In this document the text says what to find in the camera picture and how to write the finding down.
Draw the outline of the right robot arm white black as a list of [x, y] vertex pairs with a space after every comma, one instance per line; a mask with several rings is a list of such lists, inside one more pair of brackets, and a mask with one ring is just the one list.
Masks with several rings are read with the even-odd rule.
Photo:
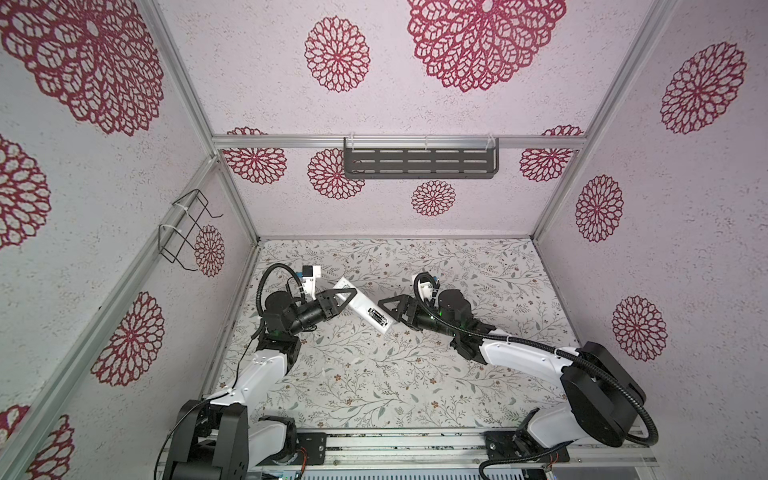
[[565, 402], [532, 412], [523, 422], [524, 436], [538, 447], [552, 448], [586, 437], [610, 447], [625, 442], [652, 446], [659, 440], [658, 428], [645, 408], [645, 392], [599, 343], [552, 347], [513, 337], [477, 318], [456, 289], [431, 299], [405, 294], [386, 298], [368, 312], [377, 327], [399, 322], [415, 331], [447, 335], [451, 348], [466, 360], [560, 385]]

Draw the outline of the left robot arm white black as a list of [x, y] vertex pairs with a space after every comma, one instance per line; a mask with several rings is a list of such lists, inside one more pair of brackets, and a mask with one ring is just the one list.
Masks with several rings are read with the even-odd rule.
[[284, 378], [298, 359], [298, 335], [339, 316], [356, 299], [354, 287], [317, 293], [309, 301], [288, 288], [256, 296], [260, 325], [251, 336], [257, 341], [246, 368], [219, 391], [189, 400], [163, 446], [168, 448], [164, 479], [243, 479], [253, 463], [267, 458], [291, 458], [296, 449], [291, 419], [269, 417], [249, 429], [249, 413], [267, 391]]

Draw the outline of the white remote control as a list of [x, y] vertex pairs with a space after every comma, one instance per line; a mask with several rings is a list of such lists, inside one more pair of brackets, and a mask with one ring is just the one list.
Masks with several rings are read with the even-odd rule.
[[350, 309], [363, 321], [373, 327], [378, 333], [385, 335], [395, 321], [375, 304], [362, 290], [353, 285], [348, 279], [342, 277], [333, 287], [355, 287], [357, 296], [350, 302], [346, 309]]

